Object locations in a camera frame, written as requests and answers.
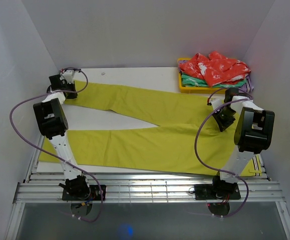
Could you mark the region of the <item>yellow-green trousers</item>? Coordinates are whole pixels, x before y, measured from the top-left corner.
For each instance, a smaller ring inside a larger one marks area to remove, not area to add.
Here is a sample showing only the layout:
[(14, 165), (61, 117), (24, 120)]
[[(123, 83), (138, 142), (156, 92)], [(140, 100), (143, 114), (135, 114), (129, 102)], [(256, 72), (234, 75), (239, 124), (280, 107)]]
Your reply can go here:
[(150, 128), (69, 130), (80, 165), (215, 175), (235, 144), (233, 124), (224, 132), (209, 117), (206, 97), (114, 84), (77, 81), (66, 104), (113, 111), (152, 124)]

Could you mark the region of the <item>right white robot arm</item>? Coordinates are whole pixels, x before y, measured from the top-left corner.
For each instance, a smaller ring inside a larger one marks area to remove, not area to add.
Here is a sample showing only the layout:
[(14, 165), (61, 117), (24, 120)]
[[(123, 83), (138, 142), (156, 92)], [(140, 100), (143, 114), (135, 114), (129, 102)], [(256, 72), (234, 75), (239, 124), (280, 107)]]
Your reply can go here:
[(213, 177), (210, 189), (211, 194), (220, 199), (236, 192), (237, 177), (248, 162), (269, 148), (275, 114), (255, 105), (248, 94), (240, 93), (237, 88), (227, 89), (223, 101), (209, 98), (207, 104), (215, 110), (213, 117), (221, 132), (229, 128), (235, 121), (234, 115), (239, 114), (234, 150), (225, 166)]

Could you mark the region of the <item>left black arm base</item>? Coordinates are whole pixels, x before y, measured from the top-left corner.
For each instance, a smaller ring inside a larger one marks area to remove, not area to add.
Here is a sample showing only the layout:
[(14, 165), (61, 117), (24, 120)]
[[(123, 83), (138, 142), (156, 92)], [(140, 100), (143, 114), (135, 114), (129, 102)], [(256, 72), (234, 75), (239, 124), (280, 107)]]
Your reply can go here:
[(89, 193), (88, 197), (85, 197), (85, 198), (71, 196), (65, 190), (63, 190), (61, 200), (63, 200), (63, 201), (81, 201), (81, 202), (100, 201), (101, 200), (101, 192), (102, 192), (102, 199), (105, 200), (106, 188), (107, 188), (106, 185), (102, 184), (101, 190), (99, 189), (98, 185), (93, 185), (93, 184), (89, 185), (89, 188), (90, 188), (90, 193)]

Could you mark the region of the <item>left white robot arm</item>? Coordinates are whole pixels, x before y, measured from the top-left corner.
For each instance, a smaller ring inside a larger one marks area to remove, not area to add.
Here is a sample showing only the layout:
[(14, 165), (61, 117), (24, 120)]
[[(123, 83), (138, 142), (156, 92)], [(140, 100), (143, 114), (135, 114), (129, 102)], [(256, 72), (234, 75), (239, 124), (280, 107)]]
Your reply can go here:
[(69, 128), (62, 104), (67, 99), (78, 97), (74, 83), (75, 71), (63, 70), (49, 77), (50, 94), (33, 105), (39, 130), (51, 143), (56, 155), (61, 157), (65, 183), (61, 183), (71, 197), (85, 200), (90, 196), (91, 188), (81, 170), (75, 168), (77, 162), (71, 150), (67, 130)]

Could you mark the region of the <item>purple striped garment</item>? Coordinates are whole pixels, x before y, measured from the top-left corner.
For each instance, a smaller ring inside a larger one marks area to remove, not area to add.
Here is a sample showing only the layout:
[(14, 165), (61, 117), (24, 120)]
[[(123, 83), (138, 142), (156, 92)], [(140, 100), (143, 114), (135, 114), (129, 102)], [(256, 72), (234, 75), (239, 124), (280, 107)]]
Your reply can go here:
[[(180, 64), (186, 63), (189, 60), (190, 60), (189, 58), (179, 58), (177, 60), (178, 69), (180, 69)], [(242, 90), (244, 90), (244, 91), (246, 91), (248, 93), (251, 93), (253, 91), (253, 89), (254, 89), (254, 86), (252, 84), (251, 78), (250, 78), (249, 75), (247, 75), (245, 78), (247, 79), (247, 81), (249, 82), (249, 84), (246, 84), (243, 87), (239, 87), (239, 89), (240, 90), (242, 89)]]

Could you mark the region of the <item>yellow plastic tray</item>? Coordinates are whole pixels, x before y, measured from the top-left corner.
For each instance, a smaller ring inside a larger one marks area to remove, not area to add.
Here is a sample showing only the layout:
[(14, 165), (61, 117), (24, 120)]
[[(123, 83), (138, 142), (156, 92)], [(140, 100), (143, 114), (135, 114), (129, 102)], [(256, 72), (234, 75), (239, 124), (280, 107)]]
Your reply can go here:
[(219, 90), (217, 94), (224, 94), (226, 89), (220, 89), (220, 88), (209, 88), (209, 87), (184, 87), (182, 86), (182, 80), (181, 80), (181, 70), (178, 69), (178, 87), (179, 91), (183, 94), (212, 94), (216, 90)]

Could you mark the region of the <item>red white patterned garment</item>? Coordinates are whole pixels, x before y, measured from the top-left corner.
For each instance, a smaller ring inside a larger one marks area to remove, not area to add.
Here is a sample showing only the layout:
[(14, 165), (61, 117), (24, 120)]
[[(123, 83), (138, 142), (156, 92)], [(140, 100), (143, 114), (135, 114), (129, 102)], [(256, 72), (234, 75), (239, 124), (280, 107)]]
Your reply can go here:
[(228, 58), (217, 51), (208, 57), (197, 53), (191, 59), (178, 64), (180, 71), (190, 77), (204, 80), (209, 87), (218, 84), (234, 84), (251, 72), (246, 63)]

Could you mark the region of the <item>green folded garment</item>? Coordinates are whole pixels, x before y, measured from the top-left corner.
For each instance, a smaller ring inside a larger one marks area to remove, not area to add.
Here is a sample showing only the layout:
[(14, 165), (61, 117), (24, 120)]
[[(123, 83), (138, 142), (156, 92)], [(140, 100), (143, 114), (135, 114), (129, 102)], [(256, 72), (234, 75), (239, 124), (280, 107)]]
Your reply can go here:
[[(243, 87), (245, 85), (249, 84), (247, 79), (242, 79), (234, 82), (225, 82), (221, 84), (216, 84), (212, 86), (212, 88), (229, 88), (229, 87)], [(199, 79), (199, 78), (194, 78), (189, 75), (182, 74), (181, 75), (181, 85), (183, 87), (202, 87), (202, 88), (208, 88), (208, 84), (205, 80)]]

